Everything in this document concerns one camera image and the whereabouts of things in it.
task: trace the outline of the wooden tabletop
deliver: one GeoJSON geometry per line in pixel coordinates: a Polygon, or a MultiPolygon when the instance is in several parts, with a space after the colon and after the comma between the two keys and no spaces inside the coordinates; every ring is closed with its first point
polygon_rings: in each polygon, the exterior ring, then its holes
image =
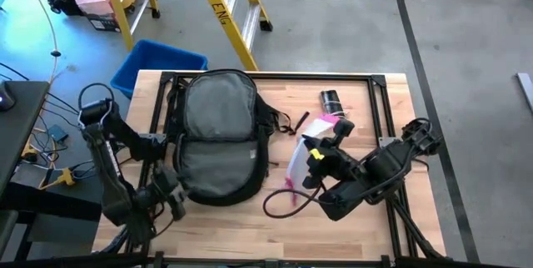
{"type": "MultiPolygon", "coordinates": [[[[147,133],[157,95],[161,71],[140,71],[133,93],[127,123],[137,132],[147,133]]],[[[411,95],[404,74],[386,74],[391,110],[396,134],[415,117],[411,95]]],[[[353,81],[302,81],[256,80],[261,96],[276,109],[299,120],[305,111],[311,113],[301,128],[322,114],[319,92],[337,90],[347,118],[356,128],[341,147],[353,157],[363,157],[376,147],[371,119],[371,109],[366,84],[353,81]]],[[[162,131],[164,113],[162,107],[158,131],[162,131]]],[[[381,125],[386,133],[384,115],[381,125]]],[[[165,256],[200,259],[258,259],[372,261],[380,255],[391,255],[391,236],[387,223],[386,207],[382,202],[369,206],[363,202],[340,221],[330,221],[322,209],[311,203],[297,215],[277,220],[262,211],[267,194],[284,184],[286,167],[296,145],[297,136],[275,134],[271,137],[270,161],[279,162],[272,167],[263,189],[251,200],[229,207],[211,207],[186,201],[186,216],[151,244],[151,253],[164,251],[165,256]]],[[[134,185],[138,183],[141,162],[129,162],[122,167],[124,176],[134,185]]],[[[326,180],[332,186],[335,180],[326,180]]],[[[444,254],[441,228],[436,214],[431,184],[425,167],[413,163],[406,177],[406,189],[411,215],[422,233],[437,251],[444,254]]],[[[269,203],[271,212],[281,214],[293,209],[290,197],[279,195],[269,203]]],[[[161,230],[172,216],[166,211],[156,221],[161,230]]],[[[407,251],[403,226],[399,222],[401,247],[407,251]]],[[[102,249],[118,233],[104,216],[100,220],[94,250],[102,249]]]]}

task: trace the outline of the black floor line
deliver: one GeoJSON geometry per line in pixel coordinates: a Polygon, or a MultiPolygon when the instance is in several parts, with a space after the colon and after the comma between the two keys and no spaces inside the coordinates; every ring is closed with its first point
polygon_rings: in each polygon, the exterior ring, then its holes
{"type": "MultiPolygon", "coordinates": [[[[400,10],[401,22],[406,32],[409,50],[411,51],[411,56],[415,65],[416,76],[420,84],[422,97],[424,98],[424,103],[426,104],[428,118],[431,120],[433,127],[438,132],[442,132],[441,122],[436,112],[435,102],[433,101],[429,82],[427,81],[426,71],[424,70],[424,65],[422,64],[421,55],[415,39],[415,33],[413,32],[411,20],[409,19],[409,13],[407,12],[406,1],[396,1],[398,3],[398,9],[400,10]]],[[[480,258],[477,253],[476,243],[474,242],[474,236],[472,235],[470,222],[466,216],[465,205],[461,198],[459,186],[457,185],[456,174],[453,170],[450,153],[448,152],[448,147],[444,138],[442,140],[442,146],[439,150],[439,157],[441,159],[442,170],[446,179],[446,186],[448,187],[448,191],[450,193],[451,204],[453,205],[453,210],[456,215],[457,225],[459,226],[459,233],[461,234],[461,240],[465,248],[466,259],[472,263],[479,263],[480,258]]]]}

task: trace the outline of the yellow ladder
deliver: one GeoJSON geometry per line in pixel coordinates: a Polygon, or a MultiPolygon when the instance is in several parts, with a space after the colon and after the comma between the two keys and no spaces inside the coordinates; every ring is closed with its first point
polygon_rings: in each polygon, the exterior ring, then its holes
{"type": "Polygon", "coordinates": [[[272,31],[272,24],[268,19],[265,8],[260,0],[248,0],[247,17],[242,27],[242,32],[233,20],[233,11],[237,5],[237,0],[207,0],[222,25],[224,32],[230,39],[233,48],[237,52],[244,67],[248,71],[258,71],[257,64],[252,56],[253,38],[256,34],[257,25],[262,31],[272,31]]]}
{"type": "Polygon", "coordinates": [[[122,37],[124,38],[124,42],[126,43],[126,48],[128,51],[131,51],[133,49],[133,32],[135,32],[137,24],[141,20],[141,15],[146,9],[148,2],[150,2],[150,7],[152,8],[152,17],[159,18],[161,16],[161,13],[159,12],[159,6],[157,5],[157,0],[144,0],[142,2],[142,6],[139,9],[139,12],[135,17],[135,20],[133,21],[131,27],[127,22],[126,13],[124,12],[124,7],[122,6],[123,0],[110,1],[115,12],[115,17],[117,19],[118,26],[120,27],[120,32],[122,34],[122,37]]]}

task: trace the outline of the concrete floor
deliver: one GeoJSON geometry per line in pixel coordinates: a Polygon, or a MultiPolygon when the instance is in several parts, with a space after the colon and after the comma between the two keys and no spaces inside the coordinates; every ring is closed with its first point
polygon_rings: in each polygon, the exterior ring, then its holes
{"type": "MultiPolygon", "coordinates": [[[[396,0],[262,1],[274,24],[274,32],[258,33],[254,44],[263,71],[404,72],[416,114],[426,116],[396,0]]],[[[205,0],[159,3],[161,19],[144,16],[137,39],[151,38],[204,54],[211,69],[242,68],[205,0]]],[[[528,142],[533,120],[513,75],[533,75],[533,0],[406,0],[406,7],[481,261],[529,266],[533,171],[528,168],[528,142]]],[[[3,8],[0,62],[31,78],[47,79],[52,42],[37,1],[6,0],[3,8]],[[21,39],[23,35],[31,39],[21,39]]],[[[237,20],[242,20],[244,7],[237,13],[237,20]]],[[[64,69],[52,91],[74,104],[88,83],[108,83],[127,52],[119,34],[96,32],[84,17],[52,14],[52,21],[62,52],[59,69],[64,69]]],[[[91,94],[96,98],[101,93],[91,94]]],[[[117,96],[125,115],[128,100],[117,96]]],[[[89,157],[75,130],[52,115],[44,118],[71,135],[71,149],[62,154],[60,164],[89,157]]],[[[37,183],[39,173],[28,168],[17,178],[37,183]]],[[[431,159],[430,177],[446,251],[464,260],[437,157],[431,159]]],[[[99,198],[96,179],[59,191],[99,198]]],[[[87,253],[95,230],[91,223],[40,216],[32,238],[46,243],[35,244],[31,256],[87,253]],[[65,223],[79,231],[66,233],[65,223]]]]}

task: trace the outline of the gray backpack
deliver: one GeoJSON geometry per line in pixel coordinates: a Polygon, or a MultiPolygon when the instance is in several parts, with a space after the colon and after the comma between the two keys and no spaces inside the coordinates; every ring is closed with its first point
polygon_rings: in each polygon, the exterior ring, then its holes
{"type": "Polygon", "coordinates": [[[268,138],[279,127],[279,111],[268,106],[244,72],[215,70],[178,80],[170,95],[175,110],[174,168],[188,198],[210,206],[245,201],[261,189],[268,172],[268,138]]]}

